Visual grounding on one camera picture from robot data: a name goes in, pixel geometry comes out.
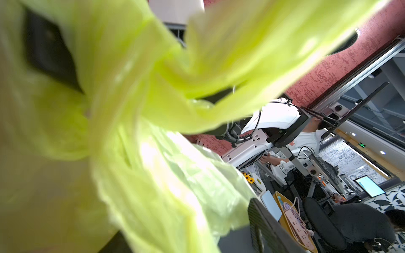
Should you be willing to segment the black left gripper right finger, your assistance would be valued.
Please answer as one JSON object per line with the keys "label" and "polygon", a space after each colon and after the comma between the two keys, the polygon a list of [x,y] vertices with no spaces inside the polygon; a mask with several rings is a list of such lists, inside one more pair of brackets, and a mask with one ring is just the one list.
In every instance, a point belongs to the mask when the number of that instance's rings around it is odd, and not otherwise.
{"label": "black left gripper right finger", "polygon": [[257,198],[250,200],[248,218],[256,253],[305,253]]}

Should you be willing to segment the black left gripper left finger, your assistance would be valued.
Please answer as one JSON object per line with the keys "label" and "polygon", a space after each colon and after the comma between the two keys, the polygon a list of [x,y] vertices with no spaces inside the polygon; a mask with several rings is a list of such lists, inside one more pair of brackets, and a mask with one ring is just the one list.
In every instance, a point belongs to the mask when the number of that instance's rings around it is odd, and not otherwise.
{"label": "black left gripper left finger", "polygon": [[123,234],[119,231],[99,251],[99,253],[132,253],[132,250]]}

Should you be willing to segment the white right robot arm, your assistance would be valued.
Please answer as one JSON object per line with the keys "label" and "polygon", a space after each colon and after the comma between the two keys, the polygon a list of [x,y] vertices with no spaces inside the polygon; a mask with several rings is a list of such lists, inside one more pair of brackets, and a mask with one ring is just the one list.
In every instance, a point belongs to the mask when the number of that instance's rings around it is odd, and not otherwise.
{"label": "white right robot arm", "polygon": [[291,100],[273,100],[247,119],[229,123],[219,137],[232,144],[222,160],[242,168],[271,148],[282,148],[292,142],[311,118]]}

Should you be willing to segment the yellow tray with power strip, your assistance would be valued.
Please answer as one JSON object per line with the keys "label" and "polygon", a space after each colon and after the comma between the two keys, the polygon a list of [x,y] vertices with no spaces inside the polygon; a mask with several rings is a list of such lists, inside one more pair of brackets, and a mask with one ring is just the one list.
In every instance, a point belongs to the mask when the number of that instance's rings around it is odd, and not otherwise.
{"label": "yellow tray with power strip", "polygon": [[273,198],[282,212],[279,220],[282,227],[307,253],[317,253],[318,249],[312,239],[313,232],[308,229],[300,216],[299,198],[295,197],[294,201],[290,201],[278,191],[275,192]]}

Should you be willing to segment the black office chair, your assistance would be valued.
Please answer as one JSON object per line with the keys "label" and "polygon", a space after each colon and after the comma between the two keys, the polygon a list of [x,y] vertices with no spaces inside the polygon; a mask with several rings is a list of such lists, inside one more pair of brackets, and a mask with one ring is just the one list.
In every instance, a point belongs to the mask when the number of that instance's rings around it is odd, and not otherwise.
{"label": "black office chair", "polygon": [[334,253],[387,252],[397,242],[396,234],[405,230],[405,212],[393,209],[378,211],[364,203],[332,205],[326,213],[313,198],[303,200],[305,214],[315,231]]}

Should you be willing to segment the person in white shirt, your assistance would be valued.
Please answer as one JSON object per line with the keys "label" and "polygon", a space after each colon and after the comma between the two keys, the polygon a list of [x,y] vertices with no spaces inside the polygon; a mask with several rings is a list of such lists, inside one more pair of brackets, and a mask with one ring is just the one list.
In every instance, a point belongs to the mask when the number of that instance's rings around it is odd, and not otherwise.
{"label": "person in white shirt", "polygon": [[315,155],[318,154],[320,144],[319,138],[316,134],[318,130],[322,130],[328,127],[329,124],[318,118],[311,118],[307,126],[301,131],[301,133],[290,142],[287,147],[290,149],[291,153],[300,158],[304,159],[304,150],[312,151]]}

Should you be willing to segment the lit computer monitor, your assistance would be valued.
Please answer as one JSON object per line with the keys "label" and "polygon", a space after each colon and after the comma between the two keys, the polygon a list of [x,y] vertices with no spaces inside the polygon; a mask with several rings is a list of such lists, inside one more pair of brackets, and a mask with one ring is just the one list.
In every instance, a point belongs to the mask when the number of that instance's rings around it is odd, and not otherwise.
{"label": "lit computer monitor", "polygon": [[386,192],[376,184],[370,177],[363,176],[355,179],[355,182],[363,189],[371,198],[383,195]]}

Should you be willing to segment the right aluminium corner post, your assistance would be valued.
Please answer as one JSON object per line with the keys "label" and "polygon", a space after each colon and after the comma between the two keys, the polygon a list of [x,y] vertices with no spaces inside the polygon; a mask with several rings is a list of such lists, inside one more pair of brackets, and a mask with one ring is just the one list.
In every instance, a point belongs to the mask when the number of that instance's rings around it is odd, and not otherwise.
{"label": "right aluminium corner post", "polygon": [[405,38],[403,36],[399,36],[385,44],[325,91],[317,100],[309,105],[309,108],[315,111],[323,111],[328,108],[330,104],[339,100],[347,91],[351,90],[363,79],[372,74],[372,72],[395,57],[404,48]]}

